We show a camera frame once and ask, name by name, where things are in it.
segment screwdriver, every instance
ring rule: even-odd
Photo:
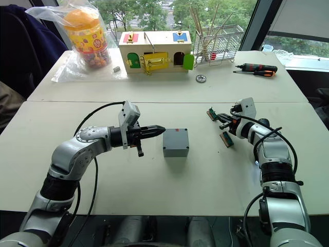
[[[252,64],[252,63],[244,63],[236,67],[241,68],[242,71],[246,71],[246,72],[254,72],[261,70],[269,70],[269,71],[277,72],[278,70],[278,67],[276,66],[264,65],[264,64]]]
[[[241,74],[252,74],[255,76],[274,76],[276,73],[270,70],[262,70],[262,71],[254,71],[254,72],[246,72],[246,71],[233,71],[233,73],[241,73]]]

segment plastic bag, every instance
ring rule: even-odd
[[[121,57],[118,48],[109,50],[110,54],[114,57]],[[117,66],[120,67],[121,70],[114,72],[113,68]],[[127,79],[127,73],[124,69],[122,59],[116,59],[112,61],[109,66],[95,70],[86,66],[85,61],[79,58],[77,52],[70,51],[70,55],[65,63],[58,68],[51,80],[54,82],[106,82],[121,79]]]
[[[110,63],[104,21],[98,9],[87,0],[64,0],[57,7],[32,7],[25,12],[37,19],[59,23],[85,66],[100,68]]]

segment black cable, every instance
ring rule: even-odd
[[[253,156],[255,158],[255,161],[258,161],[258,155],[257,155],[257,147],[258,145],[263,141],[265,140],[267,137],[269,137],[270,135],[272,135],[273,133],[276,133],[277,134],[277,131],[278,130],[281,130],[282,127],[278,127],[276,128],[275,130],[272,130],[271,132],[269,132],[268,134],[264,135],[261,139],[258,140],[258,142],[256,142],[256,144],[254,145],[253,147]]]
[[[80,130],[81,126],[91,117],[93,116],[96,112],[98,112],[99,110],[105,108],[105,107],[109,107],[110,105],[116,105],[116,104],[124,104],[125,101],[121,101],[121,102],[113,102],[113,103],[108,103],[108,104],[105,104],[105,105],[102,105],[101,107],[98,107],[97,109],[93,110],[92,112],[90,112],[82,121],[81,123],[79,124],[79,126],[77,127],[75,133],[74,133],[74,136],[78,133],[78,131]],[[76,238],[78,237],[78,235],[81,233],[81,231],[83,230],[84,226],[86,225],[87,221],[88,221],[88,218],[90,216],[90,213],[92,212],[92,209],[93,209],[93,206],[94,206],[94,202],[95,202],[95,196],[96,196],[96,191],[97,191],[97,183],[98,183],[98,163],[97,163],[97,159],[96,157],[94,158],[94,161],[95,161],[95,166],[96,166],[96,174],[95,174],[95,186],[94,186],[94,193],[93,193],[93,198],[92,198],[92,202],[90,204],[90,207],[89,207],[89,210],[88,210],[88,213],[87,213],[87,216],[86,216],[86,219],[85,221],[83,222],[82,226],[80,227],[79,231],[76,233],[76,235],[73,237],[72,241],[70,242],[69,244],[69,247],[71,247]],[[77,204],[76,204],[76,208],[73,212],[73,215],[72,215],[72,221],[71,221],[71,224],[73,223],[74,221],[74,218],[75,216],[77,215],[77,211],[78,211],[78,208],[79,208],[79,205],[80,205],[80,198],[81,198],[81,187],[80,187],[80,183],[78,183],[78,198],[77,198]]]
[[[253,119],[253,118],[251,118],[251,117],[240,116],[240,115],[238,115],[238,114],[233,113],[232,110],[230,111],[230,113],[231,113],[233,116],[240,117],[240,118],[243,118],[243,119],[246,119],[246,120],[249,120],[249,121],[256,122],[256,123],[258,123],[259,125],[264,126],[264,127],[266,127],[267,129],[269,129],[269,130],[271,130],[271,131],[274,130],[274,129],[272,129],[271,127],[266,126],[266,125],[263,124],[262,122],[259,122],[258,120]],[[294,147],[291,145],[291,143],[290,143],[290,142],[289,142],[289,141],[288,141],[288,140],[287,140],[282,134],[280,134],[279,132],[277,132],[277,135],[280,136],[280,137],[281,137],[281,138],[282,138],[282,139],[288,144],[288,146],[290,147],[291,151],[293,152],[294,160],[295,160],[295,164],[294,164],[294,174],[296,174],[296,172],[297,172],[297,167],[298,167],[298,159],[297,159],[296,151],[295,151]]]
[[[248,230],[247,230],[247,216],[248,216],[251,206],[255,203],[255,201],[257,201],[258,198],[262,197],[262,195],[263,195],[263,193],[260,193],[254,199],[251,200],[251,202],[248,204],[248,206],[246,208],[245,214],[243,215],[243,233],[247,240],[248,247],[253,247],[253,245],[252,245],[251,238],[250,238],[250,236],[248,234]]]
[[[93,206],[94,206],[95,197],[96,197],[96,191],[97,191],[97,181],[98,181],[98,163],[97,163],[96,157],[94,158],[94,161],[95,161],[95,165],[96,165],[96,175],[95,175],[95,186],[94,186],[94,193],[93,193],[92,203],[90,204],[89,211],[88,211],[88,214],[86,216],[86,219],[84,220],[82,226],[80,227],[80,229],[78,230],[78,232],[75,234],[75,236],[71,240],[71,242],[68,245],[68,247],[72,247],[72,245],[74,244],[74,242],[77,239],[78,235],[81,233],[82,229],[85,227],[85,225],[86,225],[86,223],[88,221],[88,218],[90,216],[90,213],[92,212],[92,209],[93,209]]]

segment orange screwdriver handle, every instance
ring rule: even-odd
[[[274,76],[276,73],[270,70],[255,71],[253,73],[255,76]]]

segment wire basket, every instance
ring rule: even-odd
[[[239,25],[227,25],[203,28],[202,33],[195,32],[194,57],[195,67],[198,64],[209,63],[209,66],[219,65],[224,60],[234,61],[239,48],[243,29]]]

